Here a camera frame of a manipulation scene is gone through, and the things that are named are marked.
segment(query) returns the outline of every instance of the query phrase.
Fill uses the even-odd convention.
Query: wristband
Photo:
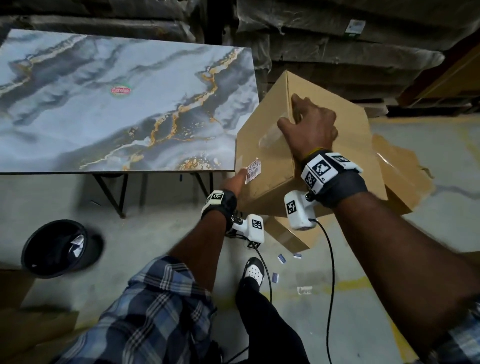
[[[227,220],[227,226],[225,232],[229,231],[233,226],[232,216],[237,208],[237,197],[230,190],[215,190],[213,191],[205,201],[204,207],[202,208],[202,217],[212,211],[220,211],[225,219]]]
[[[301,174],[315,200],[334,208],[338,203],[359,192],[366,192],[363,170],[340,153],[319,150],[309,156]]]

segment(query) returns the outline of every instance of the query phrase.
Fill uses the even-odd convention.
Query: marble slab
[[[248,48],[14,29],[0,173],[234,170],[257,105]]]

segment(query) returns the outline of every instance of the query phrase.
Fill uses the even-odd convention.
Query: black bucket
[[[39,278],[84,269],[102,254],[103,240],[73,220],[49,222],[35,231],[22,251],[22,267]]]

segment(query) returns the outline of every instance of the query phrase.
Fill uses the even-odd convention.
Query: white crocs
[[[264,276],[264,265],[262,264],[262,261],[256,257],[250,258],[243,271],[243,278],[252,277],[257,281],[258,287],[260,287],[264,280]]]

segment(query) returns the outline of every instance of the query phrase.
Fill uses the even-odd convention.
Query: warehouse floor
[[[480,116],[423,122],[376,119],[372,130],[392,144],[414,150],[435,177],[436,192],[407,219],[454,249],[480,250]],[[120,190],[119,179],[108,182]],[[176,173],[150,174],[148,181],[141,174],[131,175],[125,220],[117,216],[89,175],[1,176],[0,191],[2,263],[18,266],[28,236],[55,219],[77,220],[104,236],[105,250],[95,266],[56,279],[37,279],[23,303],[25,307],[48,304],[79,310],[79,327],[91,325],[120,295],[129,277],[185,235],[198,220],[204,202],[193,177],[183,174],[180,182]],[[333,245],[338,282],[330,329],[333,362],[397,364],[411,360],[412,353],[389,321],[335,219],[325,227]],[[303,252],[302,259],[293,259],[269,235],[260,251],[270,273],[280,276],[273,285],[275,307],[301,336],[310,361],[325,363],[332,275],[325,239]],[[278,261],[279,253],[286,264]],[[219,313],[213,336],[228,358],[248,342],[233,297],[245,261],[253,255],[243,242],[227,239],[220,255],[213,291]],[[312,295],[298,295],[297,286],[313,286]],[[262,289],[267,294],[268,284]]]

